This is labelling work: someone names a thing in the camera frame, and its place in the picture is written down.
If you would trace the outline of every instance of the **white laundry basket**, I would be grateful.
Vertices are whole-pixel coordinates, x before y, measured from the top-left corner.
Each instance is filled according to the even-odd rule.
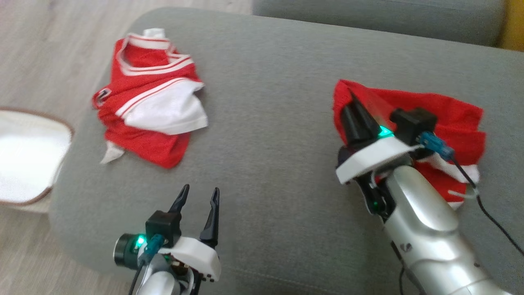
[[[55,183],[73,129],[36,112],[0,108],[0,204],[27,206]]]

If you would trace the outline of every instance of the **yellow object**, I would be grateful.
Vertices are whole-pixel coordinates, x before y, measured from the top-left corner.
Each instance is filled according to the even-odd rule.
[[[506,0],[506,24],[500,48],[524,51],[524,1]]]

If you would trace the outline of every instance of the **white sleeve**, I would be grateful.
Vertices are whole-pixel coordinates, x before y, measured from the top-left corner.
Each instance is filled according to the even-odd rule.
[[[208,117],[200,100],[193,94],[204,86],[189,79],[173,79],[142,93],[123,106],[121,113],[128,126],[181,134],[208,125]]]
[[[105,144],[107,145],[107,149],[105,151],[104,158],[100,161],[100,164],[107,164],[124,155],[124,149],[116,145],[115,143],[111,141],[106,141]]]

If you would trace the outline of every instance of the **clothing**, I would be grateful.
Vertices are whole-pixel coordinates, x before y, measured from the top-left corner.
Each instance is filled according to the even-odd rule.
[[[107,127],[103,162],[119,157],[120,146],[164,168],[182,159],[193,130],[208,118],[194,95],[204,87],[191,56],[180,54],[163,29],[128,34],[115,44],[109,85],[93,96]]]
[[[479,181],[476,164],[484,153],[486,141],[486,134],[477,130],[483,113],[481,108],[435,93],[375,89],[353,81],[340,80],[335,86],[333,111],[335,127],[344,144],[347,144],[347,141],[340,112],[351,102],[350,91],[379,124],[391,130],[395,130],[396,127],[389,120],[389,115],[395,109],[410,111],[421,107],[435,114],[438,118],[435,134],[455,150],[455,158],[464,165],[472,179]],[[447,163],[438,155],[433,155],[417,162],[415,168],[453,208],[458,208],[462,204],[463,198],[450,191],[465,194],[467,181],[453,164]]]

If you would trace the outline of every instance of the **white stripe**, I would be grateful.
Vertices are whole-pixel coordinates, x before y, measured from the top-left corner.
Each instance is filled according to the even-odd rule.
[[[147,71],[132,71],[130,69],[127,69],[127,68],[122,68],[122,73],[126,76],[140,76],[140,75],[158,75],[158,74],[162,74],[162,73],[169,73],[169,72],[173,72],[173,71],[176,71],[176,70],[180,70],[180,69],[183,69],[185,68],[186,66],[190,65],[190,64],[193,64],[194,61],[192,59],[188,59],[184,62],[181,62],[175,66],[173,66],[172,68],[167,68],[167,69],[154,69],[156,67],[150,67],[150,68],[139,68],[139,69],[150,69],[150,70],[147,70]]]
[[[142,38],[143,38],[143,36],[141,36],[141,35],[128,34],[127,38],[126,38],[126,41],[128,41],[132,45],[135,45],[135,46],[138,46],[138,47],[141,47],[141,48],[146,48],[146,49],[163,49],[163,50],[166,50],[170,46],[169,39],[166,39],[166,38],[158,38],[158,40],[144,40]]]
[[[184,54],[175,55],[175,54],[171,54],[171,53],[166,53],[168,56],[173,55],[173,57],[179,57],[180,59],[178,59],[178,60],[176,60],[174,62],[171,62],[168,65],[163,65],[163,66],[133,67],[133,66],[129,65],[128,63],[126,63],[126,61],[122,58],[122,53],[124,52],[124,49],[126,48],[128,43],[136,45],[136,46],[141,47],[141,48],[165,49],[165,50],[167,50],[169,47],[171,47],[173,45],[170,42],[158,42],[158,41],[154,41],[154,40],[153,41],[151,41],[151,40],[137,40],[135,38],[130,38],[129,36],[131,36],[131,35],[132,36],[141,37],[140,35],[136,35],[136,34],[128,34],[128,36],[124,40],[124,43],[122,44],[122,48],[116,54],[116,58],[117,58],[118,62],[120,63],[122,73],[124,75],[126,75],[126,76],[154,75],[154,74],[161,74],[161,73],[172,72],[172,71],[175,71],[175,70],[178,70],[178,69],[181,69],[181,68],[185,67],[187,64],[185,64],[182,67],[173,67],[173,68],[171,68],[172,66],[174,66],[174,65],[176,65],[178,63],[180,63],[180,64],[185,63],[186,61],[183,61],[183,60],[186,59],[186,58],[189,58],[188,60],[191,61],[190,63],[194,62],[190,58],[191,57],[190,55],[184,55]]]
[[[188,78],[175,78],[175,79],[172,79],[172,80],[169,80],[163,84],[160,84],[154,88],[151,88],[145,92],[142,92],[140,93],[139,95],[131,98],[130,100],[128,100],[122,107],[120,107],[117,111],[116,111],[116,115],[119,116],[119,117],[122,117],[122,115],[124,114],[124,112],[129,108],[131,107],[135,102],[139,101],[140,99],[150,95],[151,93],[155,92],[155,91],[158,91],[168,85],[171,85],[171,84],[174,84],[178,81],[182,81],[182,80],[189,80]]]

